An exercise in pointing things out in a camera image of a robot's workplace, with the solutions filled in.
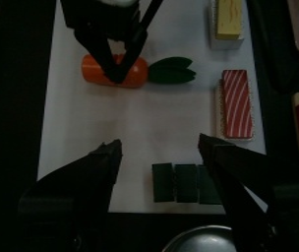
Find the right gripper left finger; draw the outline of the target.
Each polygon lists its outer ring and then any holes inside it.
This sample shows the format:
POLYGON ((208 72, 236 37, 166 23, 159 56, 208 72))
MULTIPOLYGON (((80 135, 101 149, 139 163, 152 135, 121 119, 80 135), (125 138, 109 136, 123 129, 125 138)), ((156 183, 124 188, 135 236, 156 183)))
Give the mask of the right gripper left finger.
POLYGON ((18 252, 103 252, 121 141, 52 171, 18 203, 18 252))

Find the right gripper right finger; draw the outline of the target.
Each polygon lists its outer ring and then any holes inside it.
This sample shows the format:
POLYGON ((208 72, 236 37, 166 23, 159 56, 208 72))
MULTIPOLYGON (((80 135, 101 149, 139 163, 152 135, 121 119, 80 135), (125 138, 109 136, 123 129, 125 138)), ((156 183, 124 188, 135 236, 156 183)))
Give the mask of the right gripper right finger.
POLYGON ((204 134, 198 149, 238 252, 299 252, 299 168, 204 134))

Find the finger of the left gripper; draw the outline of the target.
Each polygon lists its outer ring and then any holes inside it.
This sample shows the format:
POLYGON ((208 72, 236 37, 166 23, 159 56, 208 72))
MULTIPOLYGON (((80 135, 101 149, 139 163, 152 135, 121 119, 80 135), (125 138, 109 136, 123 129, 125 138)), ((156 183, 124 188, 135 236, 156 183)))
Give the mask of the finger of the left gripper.
POLYGON ((101 66, 108 79, 120 84, 124 76, 115 63, 105 34, 97 28, 79 28, 75 30, 75 37, 101 66))
POLYGON ((147 29, 151 25, 151 22, 159 11, 163 1, 164 0, 151 0, 144 16, 139 21, 139 23, 136 24, 135 29, 132 30, 129 43, 127 44, 125 47, 125 53, 120 63, 117 64, 117 71, 119 71, 117 80, 120 82, 124 81, 128 71, 131 70, 132 65, 140 55, 144 42, 148 36, 147 29))

